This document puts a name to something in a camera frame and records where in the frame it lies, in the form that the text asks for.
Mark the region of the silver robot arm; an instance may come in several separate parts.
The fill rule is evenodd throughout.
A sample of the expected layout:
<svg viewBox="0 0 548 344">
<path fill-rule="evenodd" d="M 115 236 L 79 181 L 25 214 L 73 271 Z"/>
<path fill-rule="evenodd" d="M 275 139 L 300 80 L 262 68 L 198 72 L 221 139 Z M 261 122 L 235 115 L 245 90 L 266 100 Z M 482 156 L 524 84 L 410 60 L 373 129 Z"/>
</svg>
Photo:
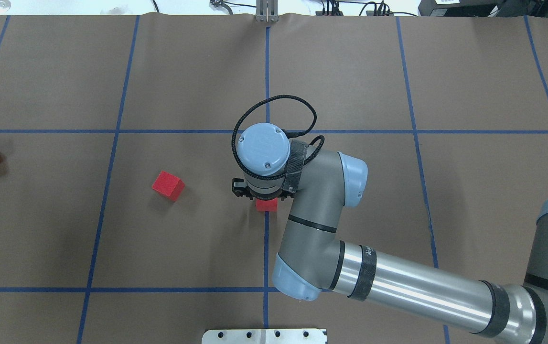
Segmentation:
<svg viewBox="0 0 548 344">
<path fill-rule="evenodd" d="M 548 199 L 521 285 L 467 279 L 337 239 L 342 209 L 363 198 L 368 167 L 300 140 L 305 134 L 271 123 L 232 131 L 232 154 L 245 176 L 233 180 L 234 194 L 293 200 L 271 277 L 277 290 L 303 301 L 329 290 L 501 344 L 548 344 Z"/>
</svg>

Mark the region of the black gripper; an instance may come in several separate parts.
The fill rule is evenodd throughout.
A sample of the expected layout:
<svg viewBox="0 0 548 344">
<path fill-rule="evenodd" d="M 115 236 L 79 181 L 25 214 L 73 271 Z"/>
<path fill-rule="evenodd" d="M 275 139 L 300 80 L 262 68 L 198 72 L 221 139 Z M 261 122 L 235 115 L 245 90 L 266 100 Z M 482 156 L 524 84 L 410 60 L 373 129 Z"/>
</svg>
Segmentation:
<svg viewBox="0 0 548 344">
<path fill-rule="evenodd" d="M 232 179 L 232 193 L 236 197 L 248 197 L 251 200 L 285 200 L 295 197 L 297 191 L 298 179 L 296 178 L 259 179 L 246 177 L 245 179 Z"/>
</svg>

